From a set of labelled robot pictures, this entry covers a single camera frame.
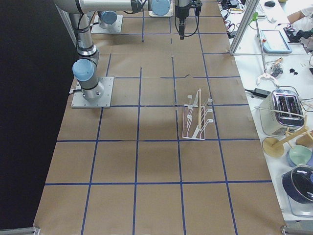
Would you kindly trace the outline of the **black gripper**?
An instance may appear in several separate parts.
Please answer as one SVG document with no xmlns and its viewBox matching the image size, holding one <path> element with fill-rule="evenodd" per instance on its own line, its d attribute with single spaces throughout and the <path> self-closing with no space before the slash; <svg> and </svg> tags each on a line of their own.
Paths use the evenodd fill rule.
<svg viewBox="0 0 313 235">
<path fill-rule="evenodd" d="M 189 16 L 189 6 L 177 7 L 177 18 L 179 19 L 178 33 L 181 40 L 185 37 L 185 20 Z"/>
</svg>

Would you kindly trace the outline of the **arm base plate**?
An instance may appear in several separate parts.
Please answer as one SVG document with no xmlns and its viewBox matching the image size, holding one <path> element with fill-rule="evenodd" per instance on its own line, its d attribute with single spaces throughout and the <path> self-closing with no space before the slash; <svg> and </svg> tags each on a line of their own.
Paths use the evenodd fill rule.
<svg viewBox="0 0 313 235">
<path fill-rule="evenodd" d="M 92 90 L 81 88 L 77 82 L 73 92 L 72 108 L 110 108 L 114 77 L 98 77 L 98 85 Z"/>
<path fill-rule="evenodd" d="M 102 23 L 96 15 L 92 22 L 92 34 L 119 34 L 122 31 L 123 16 L 117 15 L 117 20 L 113 24 Z"/>
</svg>

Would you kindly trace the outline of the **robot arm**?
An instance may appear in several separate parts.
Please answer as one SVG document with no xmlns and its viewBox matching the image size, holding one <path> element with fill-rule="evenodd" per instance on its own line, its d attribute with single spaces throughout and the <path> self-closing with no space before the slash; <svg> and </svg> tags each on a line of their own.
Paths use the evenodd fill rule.
<svg viewBox="0 0 313 235">
<path fill-rule="evenodd" d="M 117 20 L 115 11 L 98 11 L 98 24 L 101 28 L 111 27 Z"/>
<path fill-rule="evenodd" d="M 93 43 L 87 13 L 106 13 L 127 11 L 135 14 L 148 9 L 157 16 L 166 15 L 171 8 L 170 0 L 56 0 L 55 5 L 67 12 L 76 37 L 76 51 L 79 60 L 72 66 L 73 74 L 81 86 L 82 97 L 96 101 L 104 95 L 105 87 L 96 76 L 99 51 Z"/>
</svg>

